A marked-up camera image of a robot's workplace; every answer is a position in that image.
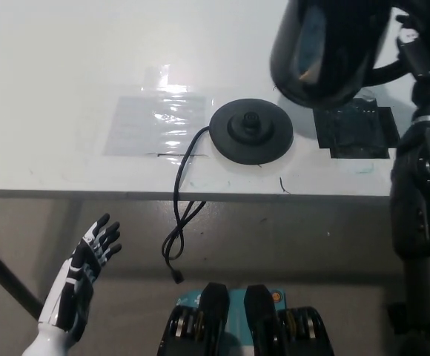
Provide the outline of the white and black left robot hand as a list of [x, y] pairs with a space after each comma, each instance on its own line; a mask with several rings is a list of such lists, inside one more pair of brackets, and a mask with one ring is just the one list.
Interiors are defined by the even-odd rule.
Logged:
[[93, 284], [110, 258], [121, 251], [118, 222], [102, 215], [63, 262], [38, 319], [38, 334], [24, 355], [67, 355], [84, 334]]

